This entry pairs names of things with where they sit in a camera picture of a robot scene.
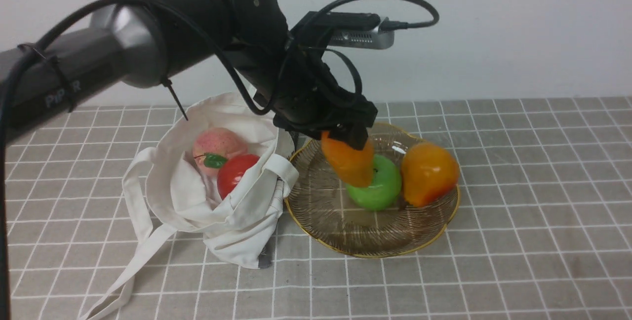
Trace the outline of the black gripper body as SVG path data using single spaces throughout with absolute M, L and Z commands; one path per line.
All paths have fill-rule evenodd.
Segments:
M 354 91 L 342 88 L 322 60 L 325 52 L 341 59 L 352 77 Z M 334 129 L 344 138 L 360 138 L 377 117 L 375 104 L 363 95 L 359 71 L 343 53 L 331 48 L 302 48 L 291 59 L 276 96 L 273 111 L 276 124 L 289 131 L 319 137 L 319 132 Z

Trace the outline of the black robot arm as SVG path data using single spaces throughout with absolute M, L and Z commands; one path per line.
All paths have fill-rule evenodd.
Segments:
M 1 53 L 1 146 L 109 86 L 171 86 L 215 55 L 256 115 L 314 139 L 321 131 L 359 149 L 377 108 L 341 88 L 322 61 L 324 43 L 300 45 L 322 18 L 290 30 L 277 0 L 97 0 L 35 43 Z

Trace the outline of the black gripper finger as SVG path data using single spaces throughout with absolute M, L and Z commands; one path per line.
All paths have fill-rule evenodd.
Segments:
M 368 140 L 368 131 L 361 123 L 342 123 L 330 130 L 330 139 L 343 142 L 350 148 L 361 151 Z

